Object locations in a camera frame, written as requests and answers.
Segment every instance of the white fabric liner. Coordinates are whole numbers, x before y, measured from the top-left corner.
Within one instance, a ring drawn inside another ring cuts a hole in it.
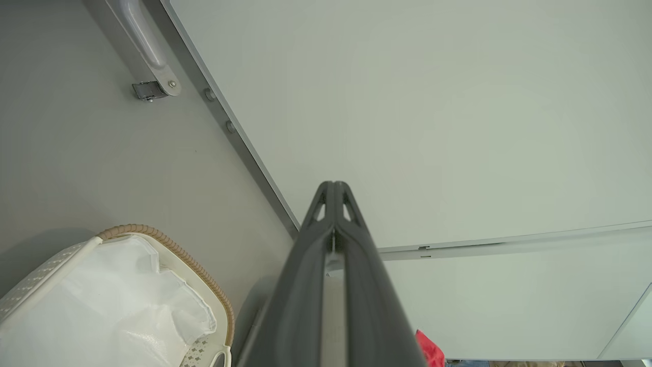
[[[97,246],[0,339],[0,366],[178,367],[208,305],[143,238]]]

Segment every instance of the white panel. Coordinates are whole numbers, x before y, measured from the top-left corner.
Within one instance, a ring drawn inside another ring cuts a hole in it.
[[[169,0],[291,209],[379,247],[652,219],[648,0]]]
[[[652,357],[652,285],[641,297],[630,316],[604,350],[601,359]]]
[[[605,236],[610,244],[385,266],[411,326],[447,358],[597,359],[652,281],[652,236]]]

